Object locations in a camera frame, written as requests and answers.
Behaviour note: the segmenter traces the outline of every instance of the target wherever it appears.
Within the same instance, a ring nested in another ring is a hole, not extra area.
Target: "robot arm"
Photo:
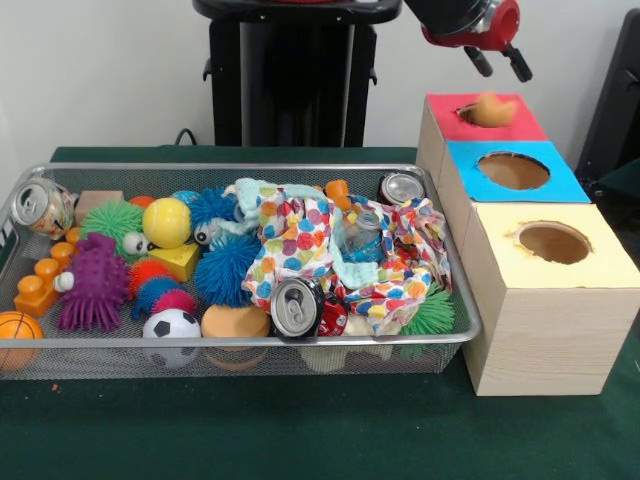
[[[405,0],[422,23],[428,42],[442,47],[463,47],[480,74],[489,77],[493,68],[482,53],[498,51],[511,60],[521,82],[533,74],[511,45],[520,26],[517,0]]]

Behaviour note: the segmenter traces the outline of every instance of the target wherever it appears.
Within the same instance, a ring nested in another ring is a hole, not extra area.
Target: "red box top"
[[[520,95],[498,94],[503,102],[514,100],[518,111],[508,127],[485,128],[465,122],[458,111],[476,102],[479,93],[462,95],[429,94],[427,99],[445,141],[453,142],[518,142],[548,141],[547,135]]]

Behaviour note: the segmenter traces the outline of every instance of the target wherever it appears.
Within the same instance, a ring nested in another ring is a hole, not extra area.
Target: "black cable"
[[[173,144],[174,145],[180,145],[180,142],[182,141],[182,137],[184,137],[185,134],[189,136],[189,139],[191,140],[191,145],[197,145],[198,144],[198,142],[196,141],[195,135],[188,128],[183,128],[182,130],[180,130],[180,133],[176,137],[176,141]]]

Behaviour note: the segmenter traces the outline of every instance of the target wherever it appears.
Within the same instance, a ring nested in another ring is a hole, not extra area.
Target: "white wall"
[[[415,145],[426,91],[493,89],[521,92],[575,163],[623,16],[640,2],[520,3],[516,46],[536,76],[524,86],[498,54],[483,79],[462,51],[427,45],[408,8],[380,25],[366,144]],[[208,20],[190,0],[0,0],[0,186],[58,145],[158,145],[183,126],[212,142],[208,56]]]

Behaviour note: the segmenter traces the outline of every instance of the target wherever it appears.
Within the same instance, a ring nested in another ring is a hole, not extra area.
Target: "purple spiky toy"
[[[91,330],[97,322],[110,332],[122,324],[118,310],[129,292],[129,267],[115,254],[116,245],[113,238],[99,233],[78,242],[71,265],[54,280],[65,303],[58,328]]]

